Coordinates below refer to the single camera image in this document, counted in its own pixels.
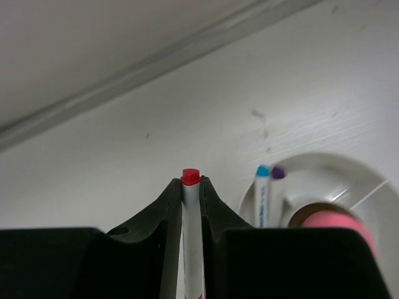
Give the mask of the purple capped white marker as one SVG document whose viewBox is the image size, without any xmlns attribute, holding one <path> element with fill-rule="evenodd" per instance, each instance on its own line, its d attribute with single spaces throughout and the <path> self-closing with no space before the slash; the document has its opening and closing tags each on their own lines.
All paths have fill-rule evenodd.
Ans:
<svg viewBox="0 0 399 299">
<path fill-rule="evenodd" d="M 269 220 L 272 227 L 279 227 L 281 223 L 284 192 L 285 192 L 286 172 L 282 166 L 274 166 L 271 171 L 271 189 L 270 189 L 270 214 Z"/>
</svg>

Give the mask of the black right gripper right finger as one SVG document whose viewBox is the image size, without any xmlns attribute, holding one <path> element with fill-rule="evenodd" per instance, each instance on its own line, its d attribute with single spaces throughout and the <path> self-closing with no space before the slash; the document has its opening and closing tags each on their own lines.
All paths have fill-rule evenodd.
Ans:
<svg viewBox="0 0 399 299">
<path fill-rule="evenodd" d="M 390 298 L 358 232 L 254 228 L 207 177 L 199 198 L 206 298 Z"/>
</svg>

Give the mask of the blue capped white marker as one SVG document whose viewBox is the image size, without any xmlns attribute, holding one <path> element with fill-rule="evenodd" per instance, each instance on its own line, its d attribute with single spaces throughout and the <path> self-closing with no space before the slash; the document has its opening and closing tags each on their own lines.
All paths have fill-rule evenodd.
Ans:
<svg viewBox="0 0 399 299">
<path fill-rule="evenodd" d="M 269 180 L 269 168 L 260 165 L 254 178 L 254 220 L 255 226 L 262 229 L 268 226 Z"/>
</svg>

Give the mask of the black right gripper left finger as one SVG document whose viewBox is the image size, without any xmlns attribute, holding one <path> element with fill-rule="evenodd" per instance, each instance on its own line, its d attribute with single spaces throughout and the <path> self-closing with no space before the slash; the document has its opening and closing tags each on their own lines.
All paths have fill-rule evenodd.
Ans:
<svg viewBox="0 0 399 299">
<path fill-rule="evenodd" d="M 1 231 L 2 298 L 174 298 L 181 182 L 108 232 L 92 227 Z"/>
</svg>

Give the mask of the red capped white marker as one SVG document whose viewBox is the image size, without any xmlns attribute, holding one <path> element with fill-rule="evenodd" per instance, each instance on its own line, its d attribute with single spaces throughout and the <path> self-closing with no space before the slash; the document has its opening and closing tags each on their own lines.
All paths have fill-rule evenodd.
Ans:
<svg viewBox="0 0 399 299">
<path fill-rule="evenodd" d="M 200 211 L 200 172 L 184 169 L 181 176 L 185 298 L 204 297 L 203 243 Z"/>
</svg>

